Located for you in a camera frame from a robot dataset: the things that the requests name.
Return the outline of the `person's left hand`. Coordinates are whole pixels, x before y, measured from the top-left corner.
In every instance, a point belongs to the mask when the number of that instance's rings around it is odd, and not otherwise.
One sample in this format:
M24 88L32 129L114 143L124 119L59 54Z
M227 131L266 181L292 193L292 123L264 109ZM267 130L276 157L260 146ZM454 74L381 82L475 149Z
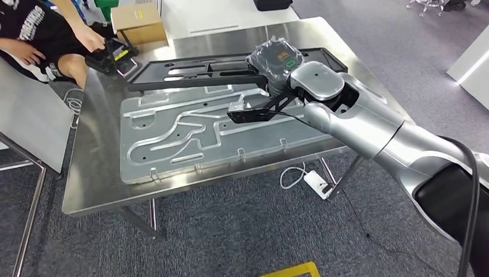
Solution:
M87 25L72 28L77 40L90 52L105 49L105 40Z

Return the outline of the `person's right hand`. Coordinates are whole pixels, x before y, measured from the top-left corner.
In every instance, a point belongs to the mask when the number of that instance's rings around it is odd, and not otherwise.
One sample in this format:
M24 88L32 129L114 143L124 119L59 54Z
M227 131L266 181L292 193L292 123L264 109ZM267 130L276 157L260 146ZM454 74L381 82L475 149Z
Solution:
M44 54L26 42L14 40L10 52L26 65L40 65L45 60Z

